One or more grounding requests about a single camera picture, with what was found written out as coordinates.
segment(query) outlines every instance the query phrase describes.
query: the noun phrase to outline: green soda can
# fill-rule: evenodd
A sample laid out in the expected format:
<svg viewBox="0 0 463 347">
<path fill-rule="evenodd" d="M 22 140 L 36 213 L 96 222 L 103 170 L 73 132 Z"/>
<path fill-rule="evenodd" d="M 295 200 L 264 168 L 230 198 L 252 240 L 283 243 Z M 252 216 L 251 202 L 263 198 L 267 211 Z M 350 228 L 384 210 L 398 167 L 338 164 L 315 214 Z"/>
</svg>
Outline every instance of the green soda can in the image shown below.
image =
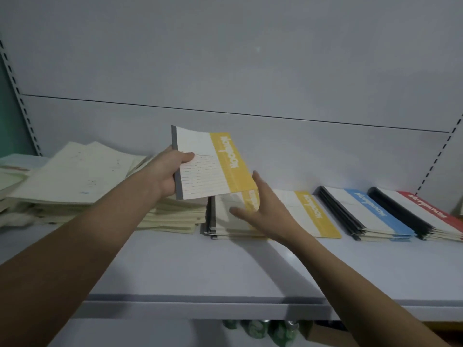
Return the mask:
<svg viewBox="0 0 463 347">
<path fill-rule="evenodd" d="M 280 347 L 289 347 L 297 336 L 299 324 L 297 321 L 273 321 L 269 329 L 269 335 L 273 342 Z"/>
<path fill-rule="evenodd" d="M 222 320 L 223 325 L 230 330 L 235 330 L 238 328 L 238 320 L 233 319 L 224 319 Z"/>
<path fill-rule="evenodd" d="M 242 320 L 241 325 L 253 339 L 263 339 L 269 328 L 270 320 Z"/>
</svg>

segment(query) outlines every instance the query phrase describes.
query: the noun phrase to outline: person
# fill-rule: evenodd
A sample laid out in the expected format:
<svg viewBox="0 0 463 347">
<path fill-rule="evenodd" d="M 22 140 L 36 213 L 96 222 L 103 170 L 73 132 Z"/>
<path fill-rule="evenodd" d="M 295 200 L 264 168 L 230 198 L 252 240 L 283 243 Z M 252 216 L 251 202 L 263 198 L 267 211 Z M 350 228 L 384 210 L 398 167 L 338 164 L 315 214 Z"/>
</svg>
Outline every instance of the person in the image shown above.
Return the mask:
<svg viewBox="0 0 463 347">
<path fill-rule="evenodd" d="M 147 212 L 174 194 L 174 172 L 193 157 L 166 149 L 81 215 L 3 263 L 0 345 L 46 346 Z M 300 259 L 360 346 L 448 346 L 304 231 L 257 172 L 253 178 L 258 211 L 231 208 L 231 214 Z"/>
</svg>

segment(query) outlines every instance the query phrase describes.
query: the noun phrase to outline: person's left arm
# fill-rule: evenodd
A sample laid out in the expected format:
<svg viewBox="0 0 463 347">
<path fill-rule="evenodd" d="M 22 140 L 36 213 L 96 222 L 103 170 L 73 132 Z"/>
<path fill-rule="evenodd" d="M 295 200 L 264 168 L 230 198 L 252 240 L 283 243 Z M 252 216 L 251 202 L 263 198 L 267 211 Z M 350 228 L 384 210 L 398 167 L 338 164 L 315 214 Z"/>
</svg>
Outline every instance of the person's left arm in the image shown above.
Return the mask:
<svg viewBox="0 0 463 347">
<path fill-rule="evenodd" d="M 193 153 L 168 148 L 72 221 L 0 266 L 0 346 L 46 346 L 71 318 L 137 225 L 174 193 Z"/>
</svg>

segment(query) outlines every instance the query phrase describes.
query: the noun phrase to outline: forearm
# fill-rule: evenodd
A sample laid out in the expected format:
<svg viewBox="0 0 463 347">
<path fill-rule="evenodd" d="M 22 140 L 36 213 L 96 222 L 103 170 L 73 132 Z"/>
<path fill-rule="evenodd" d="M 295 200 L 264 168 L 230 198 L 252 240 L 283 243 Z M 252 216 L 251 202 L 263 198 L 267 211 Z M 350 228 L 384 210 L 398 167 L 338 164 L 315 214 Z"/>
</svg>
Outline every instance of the forearm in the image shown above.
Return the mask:
<svg viewBox="0 0 463 347">
<path fill-rule="evenodd" d="M 287 247 L 309 270 L 361 346 L 448 346 L 311 235 L 304 230 L 293 233 Z"/>
<path fill-rule="evenodd" d="M 45 346 L 158 198 L 143 170 L 0 266 L 0 345 Z"/>
</svg>

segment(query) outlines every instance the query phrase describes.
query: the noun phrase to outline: person's left hand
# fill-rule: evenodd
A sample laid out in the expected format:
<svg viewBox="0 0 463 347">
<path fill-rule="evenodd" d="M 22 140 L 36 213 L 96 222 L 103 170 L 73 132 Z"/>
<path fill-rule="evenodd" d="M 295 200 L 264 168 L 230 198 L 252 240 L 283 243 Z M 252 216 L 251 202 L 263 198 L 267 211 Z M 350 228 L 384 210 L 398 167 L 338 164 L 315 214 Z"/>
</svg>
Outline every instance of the person's left hand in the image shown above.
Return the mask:
<svg viewBox="0 0 463 347">
<path fill-rule="evenodd" d="M 180 164 L 193 159 L 194 153 L 183 153 L 167 147 L 153 158 L 142 170 L 149 173 L 150 178 L 159 189 L 160 198 L 171 196 L 175 193 L 174 173 L 180 168 Z"/>
</svg>

